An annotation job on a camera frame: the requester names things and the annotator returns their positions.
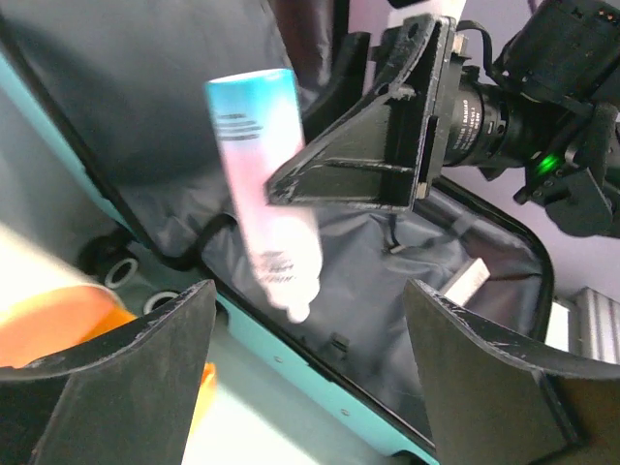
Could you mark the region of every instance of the green light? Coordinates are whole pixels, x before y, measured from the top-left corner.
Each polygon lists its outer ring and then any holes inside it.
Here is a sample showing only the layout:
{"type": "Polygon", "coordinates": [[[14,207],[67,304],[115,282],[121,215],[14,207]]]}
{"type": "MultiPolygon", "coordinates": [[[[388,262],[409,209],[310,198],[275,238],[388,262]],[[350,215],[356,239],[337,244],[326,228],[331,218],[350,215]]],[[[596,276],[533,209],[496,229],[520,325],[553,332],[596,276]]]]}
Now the green light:
{"type": "Polygon", "coordinates": [[[550,171],[555,171],[562,166],[562,160],[555,154],[551,153],[544,157],[536,167],[536,174],[542,176],[550,171]]]}

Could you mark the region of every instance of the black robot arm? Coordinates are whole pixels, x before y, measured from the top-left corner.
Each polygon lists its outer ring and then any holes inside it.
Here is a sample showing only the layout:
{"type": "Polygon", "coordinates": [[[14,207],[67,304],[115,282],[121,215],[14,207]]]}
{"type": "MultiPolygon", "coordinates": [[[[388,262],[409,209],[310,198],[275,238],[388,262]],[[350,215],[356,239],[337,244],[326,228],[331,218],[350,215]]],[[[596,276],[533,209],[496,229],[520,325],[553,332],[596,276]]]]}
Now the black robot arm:
{"type": "Polygon", "coordinates": [[[570,235],[620,237],[619,37],[606,2],[546,0],[493,62],[479,24],[411,17],[371,49],[371,89],[270,179],[270,201],[406,211],[443,166],[522,168],[517,202],[570,235]],[[465,29],[495,85],[465,66],[465,29]]]}

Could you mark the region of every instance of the bottle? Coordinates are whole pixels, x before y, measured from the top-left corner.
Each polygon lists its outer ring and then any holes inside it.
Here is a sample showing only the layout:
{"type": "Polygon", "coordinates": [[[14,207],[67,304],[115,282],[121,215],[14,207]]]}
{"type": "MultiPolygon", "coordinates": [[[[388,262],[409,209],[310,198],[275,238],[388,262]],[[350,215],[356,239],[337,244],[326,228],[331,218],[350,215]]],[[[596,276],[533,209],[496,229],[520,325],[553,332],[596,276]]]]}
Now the bottle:
{"type": "Polygon", "coordinates": [[[254,276],[292,323],[310,314],[323,254],[312,209],[273,206],[264,185],[304,145],[291,70],[209,81],[205,94],[254,276]]]}

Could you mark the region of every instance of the teal edge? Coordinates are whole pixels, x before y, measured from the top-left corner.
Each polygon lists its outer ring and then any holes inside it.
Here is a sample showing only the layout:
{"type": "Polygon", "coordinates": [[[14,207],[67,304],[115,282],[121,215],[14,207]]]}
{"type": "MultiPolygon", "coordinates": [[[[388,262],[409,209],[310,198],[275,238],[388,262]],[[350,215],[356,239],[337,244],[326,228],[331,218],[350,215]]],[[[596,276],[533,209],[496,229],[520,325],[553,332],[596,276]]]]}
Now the teal edge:
{"type": "MultiPolygon", "coordinates": [[[[104,199],[90,181],[78,156],[2,54],[0,54],[0,86],[93,202],[110,218],[129,229],[113,204],[104,199]]],[[[390,456],[407,450],[430,465],[439,465],[435,458],[395,430],[346,390],[319,375],[301,356],[238,307],[221,295],[218,299],[229,312],[229,331],[232,337],[321,405],[378,453],[390,456]]]]}
{"type": "Polygon", "coordinates": [[[229,332],[234,339],[321,405],[378,453],[391,456],[407,450],[430,465],[439,465],[435,458],[346,390],[317,373],[293,349],[236,305],[221,295],[218,295],[218,300],[229,313],[229,332]]]}
{"type": "Polygon", "coordinates": [[[67,143],[58,128],[46,115],[30,90],[19,78],[6,57],[0,53],[0,87],[9,99],[19,109],[21,114],[33,126],[35,131],[53,151],[58,160],[71,173],[80,187],[88,194],[94,203],[99,206],[110,218],[117,221],[129,230],[129,227],[120,216],[112,203],[104,199],[86,174],[84,166],[78,156],[67,143]]]}

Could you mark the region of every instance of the bottle cap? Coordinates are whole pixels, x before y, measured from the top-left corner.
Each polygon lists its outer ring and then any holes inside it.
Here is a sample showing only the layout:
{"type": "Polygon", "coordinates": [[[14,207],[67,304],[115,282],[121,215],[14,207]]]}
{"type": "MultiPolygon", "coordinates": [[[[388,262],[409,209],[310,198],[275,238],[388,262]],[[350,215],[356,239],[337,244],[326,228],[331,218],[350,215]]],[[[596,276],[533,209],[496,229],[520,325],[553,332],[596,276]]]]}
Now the bottle cap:
{"type": "Polygon", "coordinates": [[[310,304],[299,302],[287,308],[287,316],[291,323],[303,323],[310,316],[310,304]]]}

